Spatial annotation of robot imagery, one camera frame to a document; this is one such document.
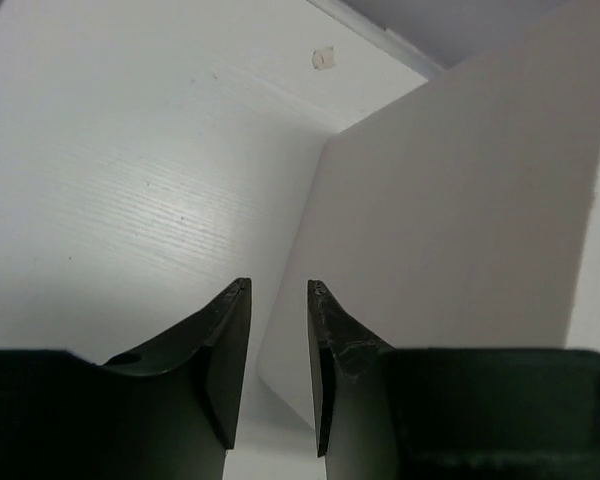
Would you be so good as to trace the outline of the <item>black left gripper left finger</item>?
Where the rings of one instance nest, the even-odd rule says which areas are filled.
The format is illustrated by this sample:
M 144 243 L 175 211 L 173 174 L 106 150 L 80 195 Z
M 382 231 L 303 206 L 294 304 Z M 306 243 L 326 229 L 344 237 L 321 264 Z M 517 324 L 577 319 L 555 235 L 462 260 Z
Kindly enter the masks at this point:
M 239 278 L 95 364 L 0 350 L 0 479 L 219 479 L 234 447 L 251 323 Z

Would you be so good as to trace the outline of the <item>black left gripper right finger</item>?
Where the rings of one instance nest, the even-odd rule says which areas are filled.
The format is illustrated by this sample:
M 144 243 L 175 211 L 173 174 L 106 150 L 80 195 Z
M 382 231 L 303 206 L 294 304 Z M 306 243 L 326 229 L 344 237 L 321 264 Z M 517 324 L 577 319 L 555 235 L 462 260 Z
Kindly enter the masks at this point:
M 600 479 L 600 353 L 396 348 L 307 285 L 330 479 Z

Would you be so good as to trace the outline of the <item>white drawer cabinet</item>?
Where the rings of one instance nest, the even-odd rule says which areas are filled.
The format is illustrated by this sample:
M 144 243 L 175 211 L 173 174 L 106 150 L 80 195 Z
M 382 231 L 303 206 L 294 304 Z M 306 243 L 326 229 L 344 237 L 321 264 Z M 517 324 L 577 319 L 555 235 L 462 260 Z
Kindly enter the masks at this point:
M 397 347 L 600 352 L 600 1 L 326 143 L 257 362 L 306 422 L 311 280 Z

